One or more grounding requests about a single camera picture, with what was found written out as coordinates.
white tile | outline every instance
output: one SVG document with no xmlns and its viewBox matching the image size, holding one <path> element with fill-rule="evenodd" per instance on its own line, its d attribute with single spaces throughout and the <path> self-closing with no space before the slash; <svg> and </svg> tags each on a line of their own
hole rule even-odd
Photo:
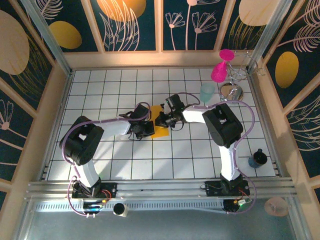
<svg viewBox="0 0 320 240">
<path fill-rule="evenodd" d="M 60 142 L 61 139 L 66 135 L 66 133 L 69 131 L 69 129 L 71 128 L 71 125 L 62 125 L 60 128 L 60 133 L 59 133 L 59 137 L 58 137 L 58 141 Z"/>
<path fill-rule="evenodd" d="M 212 80 L 211 73 L 213 71 L 213 68 L 200 68 L 199 70 L 200 70 L 201 80 Z"/>
<path fill-rule="evenodd" d="M 274 177 L 276 176 L 274 166 L 271 162 L 270 157 L 268 157 L 267 162 L 259 168 L 255 169 L 256 175 L 258 177 Z"/>
<path fill-rule="evenodd" d="M 120 94 L 136 94 L 135 81 L 123 81 L 120 83 Z"/>
<path fill-rule="evenodd" d="M 262 149 L 262 152 L 265 155 L 270 156 L 265 139 L 263 139 L 263 138 L 248 139 L 248 141 L 249 141 L 249 145 L 250 145 L 250 149 L 251 149 L 251 154 L 254 154 L 256 151 L 258 151 L 258 149 Z"/>
<path fill-rule="evenodd" d="M 66 109 L 83 109 L 86 96 L 69 96 Z"/>
<path fill-rule="evenodd" d="M 83 109 L 100 109 L 102 95 L 85 96 Z"/>
<path fill-rule="evenodd" d="M 135 108 L 136 95 L 120 95 L 119 96 L 119 109 L 133 109 Z"/>
<path fill-rule="evenodd" d="M 82 112 L 82 116 L 86 116 L 88 119 L 94 121 L 99 118 L 99 109 L 85 109 Z"/>
<path fill-rule="evenodd" d="M 242 118 L 244 122 L 251 122 L 252 121 L 252 115 L 250 110 L 247 107 L 240 107 L 241 113 L 242 113 Z M 258 113 L 257 113 L 257 108 L 255 106 L 252 107 L 252 111 L 254 113 L 254 121 L 260 122 Z"/>
<path fill-rule="evenodd" d="M 194 158 L 212 158 L 210 140 L 192 140 L 191 144 Z"/>
<path fill-rule="evenodd" d="M 210 83 L 210 84 L 214 84 L 214 93 L 218 94 L 219 93 L 219 85 L 218 83 L 212 81 L 212 80 L 202 80 L 201 81 L 201 84 L 207 84 L 207 83 Z"/>
<path fill-rule="evenodd" d="M 131 160 L 112 160 L 111 180 L 131 179 Z"/>
<path fill-rule="evenodd" d="M 168 94 L 169 93 L 168 81 L 154 81 L 153 82 L 153 93 L 154 94 Z"/>
<path fill-rule="evenodd" d="M 66 181 L 69 178 L 71 165 L 66 161 L 52 161 L 48 181 Z"/>
<path fill-rule="evenodd" d="M 248 144 L 248 140 L 243 139 L 236 147 L 236 153 L 239 157 L 250 157 L 251 152 Z"/>
<path fill-rule="evenodd" d="M 193 93 L 193 95 L 195 95 L 200 100 L 200 93 Z M 187 95 L 186 99 L 187 99 L 187 104 L 197 104 L 198 103 L 198 100 L 191 95 Z"/>
<path fill-rule="evenodd" d="M 112 159 L 112 153 L 114 148 L 113 141 L 101 141 L 93 156 L 94 160 L 110 160 Z"/>
<path fill-rule="evenodd" d="M 175 125 L 175 130 L 179 130 L 182 127 L 182 123 L 178 122 Z M 189 124 L 185 123 L 184 127 L 180 131 L 171 131 L 172 140 L 188 140 L 190 139 Z"/>
<path fill-rule="evenodd" d="M 137 94 L 152 94 L 152 81 L 140 81 L 136 83 Z"/>
<path fill-rule="evenodd" d="M 185 93 L 186 92 L 185 81 L 170 81 L 169 92 L 171 94 Z"/>
<path fill-rule="evenodd" d="M 194 158 L 194 177 L 195 178 L 214 178 L 215 170 L 212 158 Z"/>
<path fill-rule="evenodd" d="M 117 116 L 117 109 L 101 109 L 99 120 L 113 119 Z"/>
<path fill-rule="evenodd" d="M 103 94 L 119 94 L 120 82 L 118 81 L 106 81 L 103 87 Z"/>
<path fill-rule="evenodd" d="M 190 140 L 172 141 L 173 158 L 192 158 Z"/>
<path fill-rule="evenodd" d="M 186 92 L 190 94 L 200 93 L 201 81 L 185 81 Z"/>
<path fill-rule="evenodd" d="M 121 70 L 107 70 L 105 75 L 106 82 L 120 82 Z"/>
<path fill-rule="evenodd" d="M 152 81 L 152 69 L 138 69 L 137 81 Z"/>
<path fill-rule="evenodd" d="M 65 110 L 62 124 L 72 125 L 82 114 L 82 110 Z"/>
<path fill-rule="evenodd" d="M 236 84 L 242 88 L 244 93 L 251 93 L 249 81 L 238 81 Z"/>
<path fill-rule="evenodd" d="M 191 139 L 209 139 L 209 131 L 203 123 L 190 123 Z"/>
<path fill-rule="evenodd" d="M 220 100 L 220 96 L 218 93 L 214 93 L 211 97 L 211 99 L 205 103 L 206 106 L 211 106 L 213 104 L 216 104 L 216 103 L 220 103 L 221 100 Z"/>
<path fill-rule="evenodd" d="M 171 159 L 171 141 L 153 141 L 153 159 Z"/>
<path fill-rule="evenodd" d="M 136 80 L 137 80 L 137 70 L 135 69 L 122 70 L 121 82 L 136 81 Z"/>
<path fill-rule="evenodd" d="M 59 147 L 59 142 L 55 145 L 55 150 L 54 150 L 54 155 L 53 155 L 53 160 L 63 160 L 64 158 L 62 157 L 62 150 Z"/>
<path fill-rule="evenodd" d="M 256 105 L 251 93 L 244 93 L 242 102 L 248 104 L 250 107 L 254 107 Z"/>
<path fill-rule="evenodd" d="M 111 160 L 94 160 L 93 165 L 96 173 L 102 181 L 110 180 Z"/>
<path fill-rule="evenodd" d="M 89 82 L 104 82 L 106 77 L 106 70 L 93 70 L 90 74 Z"/>
<path fill-rule="evenodd" d="M 153 159 L 153 179 L 172 179 L 172 159 Z"/>
<path fill-rule="evenodd" d="M 152 160 L 133 160 L 132 179 L 152 179 Z"/>
<path fill-rule="evenodd" d="M 72 83 L 70 95 L 86 95 L 87 82 L 74 82 Z"/>
<path fill-rule="evenodd" d="M 245 131 L 248 131 L 250 126 L 251 126 L 251 122 L 245 122 L 244 123 Z M 254 123 L 253 129 L 247 135 L 247 137 L 248 139 L 264 139 L 265 138 L 260 122 L 256 121 Z"/>
<path fill-rule="evenodd" d="M 113 159 L 132 159 L 132 141 L 115 141 L 113 146 Z"/>
<path fill-rule="evenodd" d="M 154 81 L 168 81 L 168 69 L 153 69 Z"/>
<path fill-rule="evenodd" d="M 200 80 L 198 68 L 184 69 L 185 80 Z"/>
<path fill-rule="evenodd" d="M 192 158 L 173 159 L 173 177 L 175 179 L 193 179 L 195 176 Z"/>
<path fill-rule="evenodd" d="M 148 104 L 150 104 L 150 106 L 153 105 L 152 103 L 152 94 L 139 94 L 139 95 L 135 95 L 135 104 L 137 105 L 138 103 L 141 102 L 146 102 Z"/>
<path fill-rule="evenodd" d="M 213 158 L 213 164 L 214 164 L 214 173 L 216 178 L 220 178 L 221 173 L 221 158 Z"/>
<path fill-rule="evenodd" d="M 233 112 L 233 114 L 236 116 L 236 118 L 240 121 L 243 122 L 243 118 L 241 115 L 241 111 L 240 108 L 238 106 L 235 107 L 230 107 L 231 111 Z"/>
<path fill-rule="evenodd" d="M 219 146 L 212 140 L 212 137 L 210 136 L 210 143 L 211 143 L 211 150 L 212 150 L 212 156 L 214 158 L 220 158 L 220 149 Z"/>
<path fill-rule="evenodd" d="M 101 108 L 102 109 L 117 109 L 118 108 L 118 95 L 103 95 Z"/>
<path fill-rule="evenodd" d="M 87 95 L 102 95 L 104 90 L 104 82 L 89 82 Z"/>
<path fill-rule="evenodd" d="M 90 76 L 90 71 L 88 71 L 88 70 L 76 71 L 75 75 L 74 75 L 73 82 L 74 83 L 89 82 L 89 76 Z"/>
<path fill-rule="evenodd" d="M 167 94 L 153 94 L 153 105 L 160 105 L 165 103 L 166 99 L 169 97 L 169 92 Z"/>
<path fill-rule="evenodd" d="M 134 141 L 132 159 L 152 159 L 152 141 Z"/>
<path fill-rule="evenodd" d="M 185 80 L 184 70 L 181 69 L 169 69 L 169 80 L 170 81 L 178 81 Z"/>
<path fill-rule="evenodd" d="M 253 167 L 250 167 L 249 165 L 249 158 L 248 157 L 237 157 L 236 163 L 238 165 L 238 168 L 241 172 L 243 172 L 248 177 L 256 177 L 256 171 Z"/>
</svg>

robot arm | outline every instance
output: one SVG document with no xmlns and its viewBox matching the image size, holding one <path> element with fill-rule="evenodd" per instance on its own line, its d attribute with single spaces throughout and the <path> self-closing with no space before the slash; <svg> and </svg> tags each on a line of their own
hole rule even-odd
<svg viewBox="0 0 320 240">
<path fill-rule="evenodd" d="M 213 141 L 219 146 L 221 156 L 222 193 L 229 195 L 242 184 L 243 177 L 236 170 L 233 159 L 233 148 L 241 137 L 243 126 L 227 104 L 212 109 L 185 106 L 177 94 L 166 99 L 163 105 L 166 113 L 160 113 L 155 120 L 156 126 L 175 127 L 176 122 L 206 124 Z"/>
</svg>

clear plastic cup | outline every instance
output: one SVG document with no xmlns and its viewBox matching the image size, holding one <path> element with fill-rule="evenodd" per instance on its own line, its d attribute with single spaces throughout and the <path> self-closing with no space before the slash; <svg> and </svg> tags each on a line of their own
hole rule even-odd
<svg viewBox="0 0 320 240">
<path fill-rule="evenodd" d="M 203 103 L 207 103 L 212 98 L 215 92 L 215 84 L 213 82 L 204 83 L 200 89 L 200 100 Z"/>
</svg>

floral wallpaper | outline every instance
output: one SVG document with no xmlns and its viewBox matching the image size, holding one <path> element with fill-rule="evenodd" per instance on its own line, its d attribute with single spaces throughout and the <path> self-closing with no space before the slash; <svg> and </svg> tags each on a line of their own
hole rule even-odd
<svg viewBox="0 0 320 240">
<path fill-rule="evenodd" d="M 11 181 L 33 118 L 0 90 L 0 179 Z"/>
</svg>

grid floor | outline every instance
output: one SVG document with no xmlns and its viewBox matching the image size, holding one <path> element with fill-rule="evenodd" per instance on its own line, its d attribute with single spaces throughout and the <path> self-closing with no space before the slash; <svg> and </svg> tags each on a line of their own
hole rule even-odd
<svg viewBox="0 0 320 240">
<path fill-rule="evenodd" d="M 44 179 L 65 181 L 75 175 L 62 159 L 59 141 L 79 116 L 110 119 L 131 111 L 139 102 L 160 105 L 178 92 L 199 97 L 201 84 L 212 82 L 211 71 L 212 68 L 76 71 Z M 238 84 L 244 91 L 243 101 L 253 108 L 256 119 L 252 132 L 238 147 L 239 168 L 250 177 L 275 176 L 249 83 L 243 80 Z M 219 85 L 207 105 L 220 102 Z M 195 101 L 189 95 L 180 98 L 187 104 Z M 238 104 L 229 106 L 248 130 L 251 125 L 248 109 Z M 248 158 L 258 149 L 268 156 L 268 162 L 254 169 Z M 171 131 L 169 136 L 141 141 L 129 140 L 128 135 L 102 137 L 93 162 L 102 180 L 219 178 L 221 172 L 219 148 L 202 123 L 185 124 L 182 130 Z"/>
</svg>

